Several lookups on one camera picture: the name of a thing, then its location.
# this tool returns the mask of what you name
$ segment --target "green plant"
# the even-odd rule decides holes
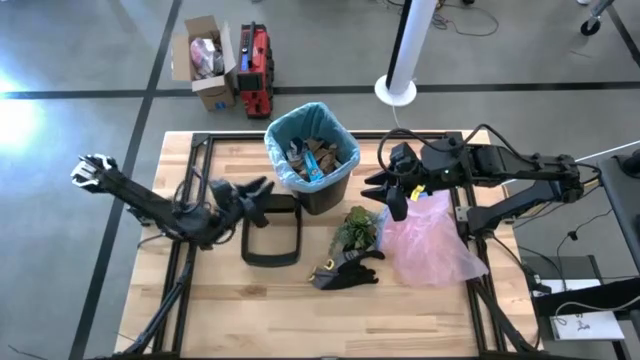
[[[376,242],[378,215],[362,206],[354,206],[333,235],[329,255],[347,249],[366,250]]]

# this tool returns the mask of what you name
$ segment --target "wooden table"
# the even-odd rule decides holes
[[[166,133],[153,184],[153,191],[161,196],[173,195],[183,180],[191,136],[191,132]],[[480,131],[472,142],[488,143],[488,134]],[[360,196],[364,179],[379,170],[375,155],[378,143],[360,141],[361,162],[352,172],[339,205],[318,216],[303,214],[302,255],[297,264],[272,269],[248,266],[240,257],[241,231],[213,251],[198,252],[182,357],[477,355],[464,284],[409,288],[395,280],[390,260],[364,263],[378,273],[380,283],[375,286],[320,291],[307,282],[312,268],[326,260],[333,232],[352,206],[382,209],[382,204]],[[388,141],[385,159],[396,143]],[[411,145],[416,152],[420,149],[416,142]],[[245,183],[266,174],[276,182],[274,193],[288,193],[278,183],[262,141],[216,141],[212,162],[212,177]],[[476,188],[475,193],[479,205],[491,205],[505,196],[501,187]],[[278,216],[270,217],[269,227],[252,232],[252,243],[260,244],[260,249],[252,250],[278,253],[285,245],[291,249],[293,217]],[[142,237],[156,233],[157,229],[144,229]],[[496,236],[518,254],[511,226],[501,225]],[[158,308],[170,247],[168,239],[160,239],[138,251],[120,325],[122,335],[136,337]],[[537,325],[524,276],[498,244],[489,241],[488,247],[499,304],[533,343]],[[185,254],[186,246],[181,251],[183,257]],[[481,307],[491,348],[494,341],[489,317],[484,305]],[[165,344],[171,343],[175,310],[172,315]],[[130,343],[120,337],[116,350]]]

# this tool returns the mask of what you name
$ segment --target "white stand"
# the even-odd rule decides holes
[[[405,106],[416,98],[417,91],[416,84],[413,82],[413,71],[418,63],[424,39],[427,37],[427,30],[436,9],[436,2],[437,0],[412,0],[410,2],[400,47],[397,54],[394,54],[396,56],[395,66],[390,69],[389,74],[378,79],[374,88],[376,95],[383,103]],[[391,76],[389,87],[386,86],[387,76]]]

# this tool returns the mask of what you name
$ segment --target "blue trash bag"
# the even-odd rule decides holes
[[[321,138],[338,146],[336,160],[342,164],[322,179],[308,182],[296,173],[285,154],[291,139]],[[267,153],[280,182],[293,191],[314,193],[335,184],[360,163],[360,147],[324,103],[308,103],[277,119],[264,135]]]

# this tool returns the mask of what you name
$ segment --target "gray floor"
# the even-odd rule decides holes
[[[418,84],[640,80],[640,69],[607,14],[601,31],[584,38],[578,28],[588,8],[574,0],[477,1],[498,18],[499,31],[470,38],[432,28],[415,72]],[[0,91],[145,89],[171,5],[172,0],[0,2]],[[615,6],[632,38],[640,41],[640,5],[618,0]],[[280,87],[373,84],[387,70],[399,22],[396,8],[375,0],[184,0],[174,31],[185,32],[184,19],[206,14],[229,22],[233,44],[239,42],[240,24],[264,22]],[[447,8],[443,14],[462,31],[491,27],[477,13]],[[188,88],[171,80],[170,60],[169,52],[158,88]],[[402,126],[413,129],[463,129],[486,122],[522,152],[580,158],[638,140],[639,97],[640,88],[421,93],[397,115]],[[274,118],[323,101],[349,129],[395,126],[391,109],[373,94],[281,95],[274,101]],[[112,200],[72,187],[68,174],[78,154],[106,153],[122,164],[141,103],[142,98],[0,100],[1,359],[25,359],[7,345],[49,360],[69,357]],[[207,113],[198,98],[155,98],[133,178],[151,185],[165,131],[262,130],[267,125],[247,120],[240,107]],[[509,188],[515,192],[524,186],[516,182]],[[555,255],[567,231],[609,207],[599,190],[519,228],[518,242]],[[139,236],[137,223],[123,216],[86,357],[113,348]],[[579,236],[562,255],[594,254],[604,276],[636,274],[613,216]],[[631,353],[640,354],[629,324],[623,327]],[[554,354],[614,356],[607,343],[544,345]]]

